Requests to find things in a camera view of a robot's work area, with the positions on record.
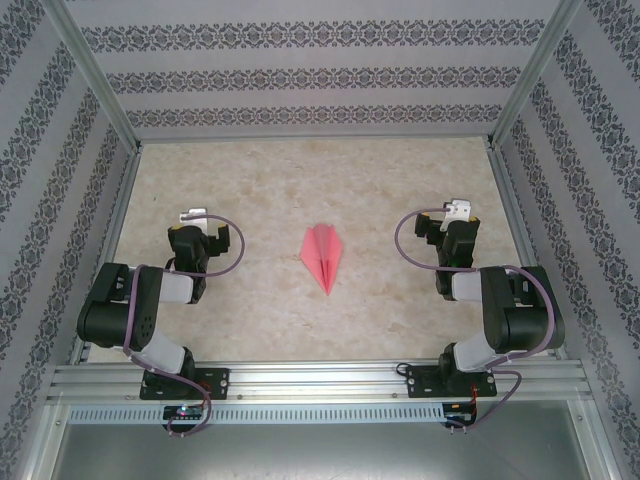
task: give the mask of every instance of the enclosure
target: enclosure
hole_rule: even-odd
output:
[[[0,478],[640,478],[636,8],[3,0]],[[566,325],[496,367],[522,385],[468,435],[396,373],[482,328],[394,246],[452,198],[474,266],[543,266]],[[201,207],[246,255],[158,325],[231,373],[214,425],[171,439],[175,402],[76,321],[102,264],[164,266]],[[300,258],[317,223],[343,244],[330,295]]]

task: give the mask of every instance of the decorative stripe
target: decorative stripe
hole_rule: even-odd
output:
[[[128,111],[136,127],[493,122],[501,105],[356,105]]]
[[[0,22],[0,90],[44,18],[38,0],[15,0]]]
[[[518,67],[395,67],[117,73],[114,92],[174,93],[348,88],[509,88]]]
[[[5,351],[11,345],[12,332],[22,315],[23,304],[33,286],[99,108],[98,100],[88,89],[38,203],[35,218],[29,225],[29,234],[20,248],[20,258],[15,262],[16,268],[9,274],[4,298],[0,300],[0,360],[5,359]]]
[[[60,269],[56,275],[55,286],[47,300],[47,308],[40,321],[38,333],[34,339],[33,346],[29,352],[29,361],[25,364],[25,373],[20,379],[19,390],[16,392],[17,400],[9,408],[9,421],[4,425],[4,435],[0,444],[0,478],[12,478],[13,468],[17,464],[18,454],[24,442],[24,435],[27,432],[28,422],[31,419],[35,403],[38,398],[38,391],[42,386],[42,378],[46,371],[46,365],[51,357],[55,339],[58,335],[60,325],[67,320],[65,317],[66,303],[69,299],[69,292],[73,286],[80,259],[87,246],[91,224],[100,203],[100,197],[104,189],[109,169],[113,164],[113,157],[119,144],[118,136],[112,127],[109,127],[106,138],[100,149],[96,160],[93,175],[87,186],[80,210],[74,223],[73,230],[67,242],[67,249],[62,255]],[[126,162],[120,174],[115,198],[118,198],[120,187],[126,171]],[[108,223],[115,209],[116,202],[111,205]],[[103,237],[100,242],[99,252],[96,257],[93,271],[98,267],[102,247]]]
[[[549,139],[560,171],[564,174],[567,188],[580,213],[584,230],[589,236],[593,253],[598,257],[604,278],[614,294],[613,299],[620,311],[620,318],[626,322],[625,328],[633,339],[633,348],[637,350],[640,348],[640,291],[634,285],[629,266],[616,246],[616,238],[611,233],[595,191],[589,186],[587,173],[544,82],[538,82],[531,92],[531,103]]]
[[[582,113],[587,117],[589,127],[606,156],[611,171],[622,186],[622,193],[631,200],[629,207],[634,218],[640,223],[640,164],[638,149],[629,144],[629,136],[613,106],[593,74],[593,69],[584,59],[573,36],[567,33],[555,51],[556,61],[564,72],[564,78],[573,89]]]
[[[587,0],[587,6],[633,79],[640,81],[640,15],[633,5],[627,0]]]
[[[509,174],[509,180],[511,181],[511,188],[513,189],[513,194],[516,197],[516,201],[518,202],[518,208],[520,209],[522,222],[524,223],[524,228],[527,231],[527,237],[529,238],[529,244],[531,245],[531,250],[533,250],[533,255],[536,258],[536,262],[540,263],[540,255],[538,255],[538,247],[533,241],[533,233],[531,232],[531,227],[529,227],[529,222],[524,216],[524,209],[522,208],[522,200],[520,200],[520,194],[518,193],[518,189],[516,188],[516,182],[513,179],[513,175],[511,174],[511,170],[509,170],[509,166],[507,165],[506,158],[507,156],[504,153],[502,147],[500,147],[500,153],[502,154],[502,158],[505,160],[505,166],[507,167],[507,173]]]
[[[222,48],[533,45],[544,20],[223,23],[83,28],[95,53]]]
[[[0,160],[0,224],[9,211],[76,65],[61,42]]]
[[[567,240],[564,224],[560,220],[560,211],[551,196],[551,190],[544,173],[542,173],[536,152],[531,145],[531,139],[520,118],[513,126],[512,135],[534,194],[541,221],[553,247],[558,269],[573,306],[573,313],[582,330],[587,351],[595,366],[596,376],[602,382],[603,391],[606,392],[606,402],[613,421],[617,425],[618,437],[625,446],[624,451],[629,457],[633,474],[640,476],[640,449],[638,449],[640,425],[632,413],[633,404],[629,395],[622,389],[624,383],[620,379],[620,370],[612,360],[612,349],[607,337],[602,333],[604,328],[598,321],[591,295],[582,280],[580,267],[575,259],[571,244]]]

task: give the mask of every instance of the black mounting bracket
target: black mounting bracket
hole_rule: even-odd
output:
[[[226,400],[229,392],[228,368],[196,368],[192,377],[194,383],[204,387],[211,400]],[[145,370],[140,386],[140,400],[202,400],[199,390],[177,380],[158,382],[158,375]]]
[[[488,372],[461,372],[455,364],[454,343],[448,345],[438,365],[401,363],[396,372],[407,379],[409,398],[495,397],[496,382]]]
[[[443,381],[437,365],[408,365],[404,372],[409,398],[495,397],[495,379],[487,372],[459,373]]]

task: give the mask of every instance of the robotic arm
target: robotic arm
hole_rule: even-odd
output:
[[[436,270],[436,289],[446,300],[481,302],[483,329],[448,345],[438,366],[407,365],[404,373],[398,373],[407,378],[412,398],[466,397],[471,392],[474,396],[495,396],[488,366],[505,356],[539,348],[549,327],[544,298],[525,273],[542,286],[553,308],[553,335],[545,348],[562,345],[564,322],[544,268],[472,268],[480,220],[471,216],[471,204],[466,200],[454,199],[445,203],[443,210],[443,220],[433,220],[425,213],[416,217],[415,234],[436,247],[439,266],[418,265]]]
[[[207,272],[209,258],[229,249],[228,225],[218,228],[217,236],[209,236],[206,221],[204,225],[184,223],[168,231],[169,243],[175,253],[168,266],[173,263],[177,271],[187,275],[177,275],[158,267],[140,268],[129,343],[131,357],[153,370],[208,386],[213,399],[226,398],[228,370],[196,368],[191,351],[171,341],[156,326],[160,302],[198,303],[206,288],[202,275]],[[78,317],[77,331],[82,340],[103,348],[124,346],[134,271],[128,265],[118,263],[102,266]],[[200,399],[202,394],[183,382],[145,371],[140,398],[186,400]]]

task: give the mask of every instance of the aluminum frame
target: aluminum frame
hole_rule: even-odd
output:
[[[487,156],[493,169],[500,198],[514,237],[522,264],[535,263],[533,250],[524,230],[524,223],[515,202],[514,192],[504,170],[499,152],[495,152],[485,137]],[[103,261],[110,261],[116,246],[133,190],[140,152],[127,174],[125,188],[118,199],[117,215],[105,245]],[[141,404],[166,405],[176,402],[145,402],[139,399],[142,371],[131,364],[80,363],[86,353],[81,341],[72,355],[73,365],[56,367],[43,415],[32,446],[26,457],[23,474],[29,480],[50,479],[62,445],[65,427],[75,406],[130,406]],[[255,405],[419,405],[424,399],[410,399],[405,379],[395,372],[398,363],[435,365],[436,360],[403,359],[362,362],[214,362],[202,367],[231,369],[229,398],[226,405],[250,409]],[[589,382],[582,363],[568,360],[564,350],[549,352],[529,359],[497,367],[517,368],[523,383],[512,401],[567,401],[574,429],[585,463],[592,479],[620,478],[611,447],[595,407]],[[496,377],[498,399],[513,385],[508,377]],[[429,402],[465,401],[459,399],[429,399]],[[479,401],[495,401],[481,398]]]
[[[135,151],[140,145],[131,122],[127,118],[120,101],[113,92],[105,73],[91,52],[82,31],[78,28],[73,16],[69,12],[64,0],[43,0],[42,6],[53,22],[60,37],[64,41],[73,58],[87,80],[87,83],[98,98],[100,105],[109,117],[120,139],[123,141],[127,153]]]
[[[522,106],[527,101],[535,83],[540,78],[547,62],[551,58],[562,35],[582,4],[581,0],[560,0],[553,15],[547,22],[540,40],[536,44],[533,54],[523,68],[515,87],[511,91],[507,102],[500,112],[491,137],[494,145],[500,145],[509,135]]]

